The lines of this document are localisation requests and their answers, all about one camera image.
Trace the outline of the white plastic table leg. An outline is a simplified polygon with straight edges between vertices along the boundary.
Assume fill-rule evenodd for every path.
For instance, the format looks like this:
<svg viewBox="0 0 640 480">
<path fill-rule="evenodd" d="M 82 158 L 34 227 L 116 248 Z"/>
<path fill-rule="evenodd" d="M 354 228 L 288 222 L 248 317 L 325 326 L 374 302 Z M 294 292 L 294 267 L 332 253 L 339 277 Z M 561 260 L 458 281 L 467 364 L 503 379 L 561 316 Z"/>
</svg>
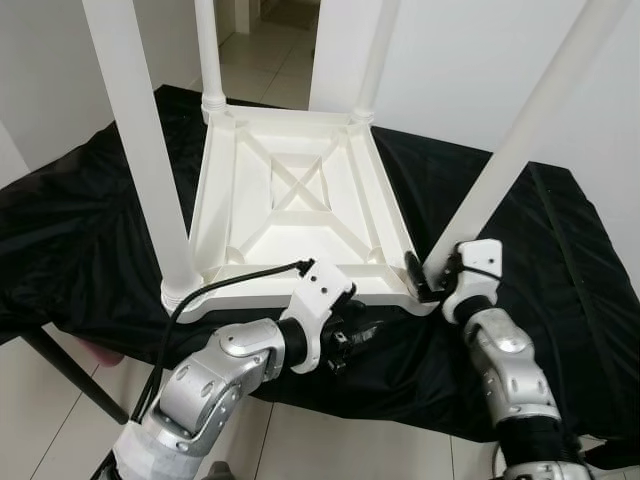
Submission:
<svg viewBox="0 0 640 480">
<path fill-rule="evenodd" d="M 200 288 L 133 0 L 81 0 L 163 282 L 165 310 Z"/>
<path fill-rule="evenodd" d="M 630 3 L 631 0 L 585 1 L 548 68 L 518 111 L 507 136 L 426 256 L 422 268 L 430 278 L 442 273 L 456 244 L 472 241 L 488 224 L 534 154 L 544 131 L 543 122 L 562 108 L 575 82 L 590 67 Z"/>
<path fill-rule="evenodd" d="M 201 110 L 207 122 L 211 115 L 227 110 L 227 96 L 221 84 L 215 0 L 195 0 L 195 17 L 201 65 Z"/>
<path fill-rule="evenodd" d="M 396 28 L 399 9 L 401 9 L 401 0 L 383 0 L 378 23 L 375 24 L 374 35 L 372 35 L 369 55 L 367 55 L 364 78 L 362 78 L 355 105 L 349 114 L 353 123 L 370 124 L 372 122 L 381 74 L 384 72 L 390 37 L 393 36 Z"/>
</svg>

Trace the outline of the white plastic table top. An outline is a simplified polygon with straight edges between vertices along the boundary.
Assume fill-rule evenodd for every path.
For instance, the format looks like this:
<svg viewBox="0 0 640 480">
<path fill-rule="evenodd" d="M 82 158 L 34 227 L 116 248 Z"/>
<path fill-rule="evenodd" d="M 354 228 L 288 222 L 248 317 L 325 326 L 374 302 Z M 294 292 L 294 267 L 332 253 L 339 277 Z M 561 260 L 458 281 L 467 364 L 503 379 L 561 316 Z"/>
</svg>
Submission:
<svg viewBox="0 0 640 480">
<path fill-rule="evenodd" d="M 276 269 L 308 259 L 337 265 L 366 305 L 433 310 L 404 270 L 410 230 L 370 124 L 227 106 L 206 125 L 189 247 L 215 291 L 189 303 L 183 323 L 215 310 L 287 306 L 297 275 Z"/>
</svg>

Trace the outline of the black table cloth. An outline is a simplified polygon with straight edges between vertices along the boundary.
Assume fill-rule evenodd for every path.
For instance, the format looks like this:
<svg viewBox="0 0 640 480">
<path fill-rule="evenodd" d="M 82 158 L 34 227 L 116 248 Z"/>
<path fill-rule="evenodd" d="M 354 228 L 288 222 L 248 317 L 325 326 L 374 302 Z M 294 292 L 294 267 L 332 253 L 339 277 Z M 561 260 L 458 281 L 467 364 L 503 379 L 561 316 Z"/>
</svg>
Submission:
<svg viewBox="0 0 640 480">
<path fill-rule="evenodd" d="M 489 152 L 375 128 L 416 250 L 425 253 Z M 534 339 L 536 358 L 577 434 L 640 439 L 640 302 L 571 172 L 530 163 L 483 229 L 503 244 L 499 306 Z M 150 362 L 169 316 L 140 201 L 113 123 L 0 188 L 0 344 L 55 325 Z M 342 374 L 288 372 L 261 401 L 343 419 L 402 422 L 490 442 L 495 433 L 460 330 L 438 314 L 369 307 L 383 328 Z"/>
</svg>

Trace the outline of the black metal table leg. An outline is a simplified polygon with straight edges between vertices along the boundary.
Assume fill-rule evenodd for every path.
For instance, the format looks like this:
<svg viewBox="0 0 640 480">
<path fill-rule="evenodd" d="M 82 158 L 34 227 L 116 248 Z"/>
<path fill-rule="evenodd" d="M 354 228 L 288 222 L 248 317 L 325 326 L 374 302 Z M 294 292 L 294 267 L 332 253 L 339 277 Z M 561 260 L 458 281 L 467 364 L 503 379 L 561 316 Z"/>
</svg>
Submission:
<svg viewBox="0 0 640 480">
<path fill-rule="evenodd" d="M 38 355 L 50 362 L 65 379 L 81 390 L 84 396 L 90 398 L 111 420 L 116 424 L 127 424 L 129 421 L 128 413 L 44 329 L 31 329 L 28 332 L 20 333 L 20 338 L 26 340 Z"/>
</svg>

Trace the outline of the white plastic frame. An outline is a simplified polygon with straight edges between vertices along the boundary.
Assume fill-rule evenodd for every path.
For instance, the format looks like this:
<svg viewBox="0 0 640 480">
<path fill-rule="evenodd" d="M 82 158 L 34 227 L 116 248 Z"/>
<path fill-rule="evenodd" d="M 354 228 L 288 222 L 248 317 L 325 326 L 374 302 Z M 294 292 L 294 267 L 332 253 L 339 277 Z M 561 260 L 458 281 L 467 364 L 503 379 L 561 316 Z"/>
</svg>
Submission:
<svg viewBox="0 0 640 480">
<path fill-rule="evenodd" d="M 582 461 L 596 475 L 617 474 L 637 465 L 634 449 L 623 439 L 581 435 Z"/>
</svg>

